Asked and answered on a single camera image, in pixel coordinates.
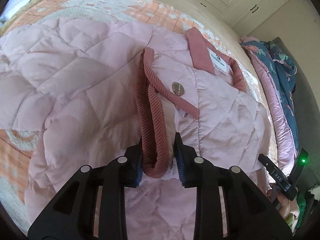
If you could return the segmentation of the person's right hand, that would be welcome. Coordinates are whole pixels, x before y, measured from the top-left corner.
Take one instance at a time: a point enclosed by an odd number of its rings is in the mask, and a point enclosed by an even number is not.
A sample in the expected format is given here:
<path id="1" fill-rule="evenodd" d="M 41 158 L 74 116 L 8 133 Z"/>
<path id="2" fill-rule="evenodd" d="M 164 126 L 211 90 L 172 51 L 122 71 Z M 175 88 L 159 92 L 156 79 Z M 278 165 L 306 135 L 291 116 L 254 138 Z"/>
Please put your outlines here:
<path id="1" fill-rule="evenodd" d="M 284 194 L 280 192 L 277 194 L 277 200 L 281 204 L 279 213 L 284 219 L 287 219 L 290 216 L 293 216 L 295 220 L 298 219 L 300 210 L 296 198 L 293 201 L 290 201 Z"/>

